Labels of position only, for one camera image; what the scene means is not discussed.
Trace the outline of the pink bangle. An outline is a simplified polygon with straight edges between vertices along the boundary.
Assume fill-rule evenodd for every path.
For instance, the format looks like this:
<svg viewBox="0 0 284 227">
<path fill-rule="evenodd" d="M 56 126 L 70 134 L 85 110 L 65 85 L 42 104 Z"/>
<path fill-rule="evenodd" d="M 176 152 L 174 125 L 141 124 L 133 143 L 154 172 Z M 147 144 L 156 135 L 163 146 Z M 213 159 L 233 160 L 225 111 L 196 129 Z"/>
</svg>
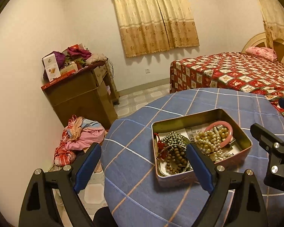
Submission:
<svg viewBox="0 0 284 227">
<path fill-rule="evenodd" d="M 205 132 L 211 132 L 216 135 L 216 139 L 221 141 L 217 142 L 220 148 L 228 145 L 233 138 L 233 128 L 228 122 L 225 121 L 216 121 L 210 124 L 205 129 Z"/>
</svg>

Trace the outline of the thin metal bangle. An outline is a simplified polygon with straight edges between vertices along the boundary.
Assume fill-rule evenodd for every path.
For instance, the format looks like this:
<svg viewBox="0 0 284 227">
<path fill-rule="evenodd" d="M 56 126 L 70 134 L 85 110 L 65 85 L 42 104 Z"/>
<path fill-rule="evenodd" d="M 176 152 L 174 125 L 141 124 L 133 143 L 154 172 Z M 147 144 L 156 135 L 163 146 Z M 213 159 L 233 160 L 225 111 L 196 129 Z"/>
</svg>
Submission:
<svg viewBox="0 0 284 227">
<path fill-rule="evenodd" d="M 167 153 L 165 159 L 156 157 L 158 171 L 162 176 L 167 177 L 193 171 L 186 158 L 186 146 L 173 144 L 165 147 L 164 151 Z"/>
</svg>

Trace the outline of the red cord jade pendant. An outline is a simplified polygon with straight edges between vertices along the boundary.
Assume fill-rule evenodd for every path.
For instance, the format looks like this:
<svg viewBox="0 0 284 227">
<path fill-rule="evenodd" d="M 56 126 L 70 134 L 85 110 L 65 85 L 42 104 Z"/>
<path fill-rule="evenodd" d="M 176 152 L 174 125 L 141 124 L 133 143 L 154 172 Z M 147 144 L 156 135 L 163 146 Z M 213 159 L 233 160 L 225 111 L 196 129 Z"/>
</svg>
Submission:
<svg viewBox="0 0 284 227">
<path fill-rule="evenodd" d="M 166 151 L 164 151 L 164 148 L 167 146 L 159 137 L 157 133 L 154 133 L 154 136 L 157 141 L 157 149 L 158 149 L 158 158 L 165 159 L 167 157 Z"/>
</svg>

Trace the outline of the pink pillow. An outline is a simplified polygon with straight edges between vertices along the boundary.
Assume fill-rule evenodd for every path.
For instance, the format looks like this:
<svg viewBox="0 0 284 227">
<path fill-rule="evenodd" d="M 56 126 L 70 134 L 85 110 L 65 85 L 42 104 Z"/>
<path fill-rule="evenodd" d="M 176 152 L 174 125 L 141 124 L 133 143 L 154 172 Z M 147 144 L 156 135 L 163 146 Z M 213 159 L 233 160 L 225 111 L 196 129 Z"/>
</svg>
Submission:
<svg viewBox="0 0 284 227">
<path fill-rule="evenodd" d="M 273 49 L 267 47 L 248 47 L 245 50 L 245 53 L 264 58 L 271 62 L 276 62 L 278 59 L 277 53 Z"/>
</svg>

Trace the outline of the red patterned bedspread bed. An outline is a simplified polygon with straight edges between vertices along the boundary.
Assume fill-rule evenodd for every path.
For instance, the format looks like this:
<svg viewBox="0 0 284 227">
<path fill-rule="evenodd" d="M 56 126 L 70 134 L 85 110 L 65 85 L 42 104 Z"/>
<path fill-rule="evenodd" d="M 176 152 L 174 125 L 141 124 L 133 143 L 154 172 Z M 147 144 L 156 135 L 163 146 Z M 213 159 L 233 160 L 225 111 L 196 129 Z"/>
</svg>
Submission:
<svg viewBox="0 0 284 227">
<path fill-rule="evenodd" d="M 170 64 L 170 93 L 195 88 L 223 88 L 260 94 L 282 114 L 284 64 L 240 53 L 224 52 L 183 58 Z"/>
</svg>

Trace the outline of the pink metal tin box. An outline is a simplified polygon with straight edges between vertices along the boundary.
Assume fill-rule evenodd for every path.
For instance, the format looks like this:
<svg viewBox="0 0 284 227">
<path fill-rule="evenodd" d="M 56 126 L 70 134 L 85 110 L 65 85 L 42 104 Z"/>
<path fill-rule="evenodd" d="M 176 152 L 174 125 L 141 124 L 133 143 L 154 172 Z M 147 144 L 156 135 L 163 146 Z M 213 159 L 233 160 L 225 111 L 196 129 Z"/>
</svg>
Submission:
<svg viewBox="0 0 284 227">
<path fill-rule="evenodd" d="M 215 165 L 238 166 L 252 142 L 235 120 L 221 108 L 157 121 L 152 124 L 155 174 L 162 187 L 196 181 L 186 158 L 188 144 L 196 144 Z"/>
</svg>

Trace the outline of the beige side curtain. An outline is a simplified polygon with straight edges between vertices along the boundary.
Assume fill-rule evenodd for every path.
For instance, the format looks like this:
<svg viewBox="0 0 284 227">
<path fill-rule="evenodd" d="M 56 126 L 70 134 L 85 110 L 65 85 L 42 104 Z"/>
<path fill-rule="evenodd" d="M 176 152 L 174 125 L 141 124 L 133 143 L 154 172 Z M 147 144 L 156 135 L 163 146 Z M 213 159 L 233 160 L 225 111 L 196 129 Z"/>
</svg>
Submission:
<svg viewBox="0 0 284 227">
<path fill-rule="evenodd" d="M 278 0 L 258 0 L 269 47 L 274 40 L 284 40 L 284 8 Z"/>
</svg>

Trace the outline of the pile of clothes on floor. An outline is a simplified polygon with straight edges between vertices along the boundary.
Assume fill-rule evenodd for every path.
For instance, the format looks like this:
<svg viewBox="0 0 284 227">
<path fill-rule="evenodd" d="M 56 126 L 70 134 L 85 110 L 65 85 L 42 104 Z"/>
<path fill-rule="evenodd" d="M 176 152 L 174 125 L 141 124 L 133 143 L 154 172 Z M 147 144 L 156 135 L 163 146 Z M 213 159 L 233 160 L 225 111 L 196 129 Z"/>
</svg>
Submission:
<svg viewBox="0 0 284 227">
<path fill-rule="evenodd" d="M 55 149 L 54 165 L 71 165 L 79 152 L 85 152 L 93 143 L 101 144 L 106 134 L 106 129 L 98 121 L 72 116 Z"/>
</svg>

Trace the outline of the blue plaid tablecloth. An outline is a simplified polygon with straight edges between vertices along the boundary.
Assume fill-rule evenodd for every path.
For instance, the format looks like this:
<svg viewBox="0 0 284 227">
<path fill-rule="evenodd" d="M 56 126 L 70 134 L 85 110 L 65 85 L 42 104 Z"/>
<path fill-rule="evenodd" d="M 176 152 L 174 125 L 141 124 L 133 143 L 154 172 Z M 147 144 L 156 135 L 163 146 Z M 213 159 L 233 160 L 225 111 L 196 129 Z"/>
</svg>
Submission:
<svg viewBox="0 0 284 227">
<path fill-rule="evenodd" d="M 116 120 L 102 145 L 104 196 L 118 226 L 191 226 L 209 194 L 187 159 L 195 142 L 227 172 L 255 174 L 269 226 L 284 226 L 284 191 L 264 183 L 267 149 L 259 124 L 284 145 L 284 117 L 264 96 L 200 88 L 159 98 Z"/>
</svg>

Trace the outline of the brown wooden cabinet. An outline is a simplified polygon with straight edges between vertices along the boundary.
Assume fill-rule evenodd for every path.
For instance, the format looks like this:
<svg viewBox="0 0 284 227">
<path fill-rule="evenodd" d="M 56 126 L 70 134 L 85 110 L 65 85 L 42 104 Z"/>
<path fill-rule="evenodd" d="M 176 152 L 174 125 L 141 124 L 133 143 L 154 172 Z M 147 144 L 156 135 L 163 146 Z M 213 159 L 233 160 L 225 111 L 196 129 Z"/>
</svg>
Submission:
<svg viewBox="0 0 284 227">
<path fill-rule="evenodd" d="M 43 93 L 64 126 L 75 115 L 98 121 L 108 130 L 117 119 L 114 106 L 119 103 L 119 92 L 106 61 L 75 71 Z"/>
</svg>

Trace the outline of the long red box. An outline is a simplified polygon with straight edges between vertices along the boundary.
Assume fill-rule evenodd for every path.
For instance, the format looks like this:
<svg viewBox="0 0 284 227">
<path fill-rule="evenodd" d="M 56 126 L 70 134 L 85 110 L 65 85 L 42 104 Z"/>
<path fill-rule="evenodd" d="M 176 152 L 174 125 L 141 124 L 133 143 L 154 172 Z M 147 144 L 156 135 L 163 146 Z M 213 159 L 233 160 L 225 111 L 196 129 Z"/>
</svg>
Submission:
<svg viewBox="0 0 284 227">
<path fill-rule="evenodd" d="M 61 82 L 64 79 L 68 79 L 70 76 L 72 76 L 74 74 L 75 74 L 75 72 L 73 71 L 73 72 L 69 72 L 69 73 L 66 73 L 64 75 L 61 75 L 60 77 L 52 80 L 51 82 L 41 86 L 41 90 L 44 91 L 45 89 L 49 88 L 50 86 L 53 86 L 53 85 L 57 84 L 58 82 Z"/>
</svg>

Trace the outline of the white product box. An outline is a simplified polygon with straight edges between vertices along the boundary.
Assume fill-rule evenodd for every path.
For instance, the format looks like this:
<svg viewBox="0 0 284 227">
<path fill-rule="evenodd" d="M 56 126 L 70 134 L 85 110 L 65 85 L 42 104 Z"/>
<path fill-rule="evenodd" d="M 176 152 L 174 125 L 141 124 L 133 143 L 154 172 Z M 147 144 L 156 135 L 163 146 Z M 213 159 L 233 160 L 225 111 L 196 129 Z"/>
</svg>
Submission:
<svg viewBox="0 0 284 227">
<path fill-rule="evenodd" d="M 43 59 L 44 69 L 47 74 L 49 82 L 61 76 L 55 54 L 45 56 Z"/>
</svg>

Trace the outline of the beige window curtain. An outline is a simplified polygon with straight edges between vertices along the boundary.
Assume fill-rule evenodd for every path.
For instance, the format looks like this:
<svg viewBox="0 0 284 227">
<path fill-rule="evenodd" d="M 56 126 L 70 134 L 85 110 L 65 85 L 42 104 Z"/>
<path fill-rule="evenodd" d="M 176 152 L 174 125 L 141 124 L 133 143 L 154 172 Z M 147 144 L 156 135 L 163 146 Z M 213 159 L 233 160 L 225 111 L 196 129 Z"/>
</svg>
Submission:
<svg viewBox="0 0 284 227">
<path fill-rule="evenodd" d="M 200 45 L 188 0 L 114 0 L 127 58 Z"/>
</svg>

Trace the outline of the purple cloth on cabinet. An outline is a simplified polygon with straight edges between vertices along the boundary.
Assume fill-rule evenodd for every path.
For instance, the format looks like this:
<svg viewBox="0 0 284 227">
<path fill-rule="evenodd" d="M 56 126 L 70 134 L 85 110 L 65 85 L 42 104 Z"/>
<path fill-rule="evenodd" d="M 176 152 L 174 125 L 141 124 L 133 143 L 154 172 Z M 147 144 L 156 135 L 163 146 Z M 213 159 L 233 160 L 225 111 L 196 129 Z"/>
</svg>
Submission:
<svg viewBox="0 0 284 227">
<path fill-rule="evenodd" d="M 89 50 L 80 49 L 80 48 L 67 48 L 68 55 L 72 59 L 82 58 L 83 60 L 87 60 L 92 56 L 92 53 Z"/>
</svg>

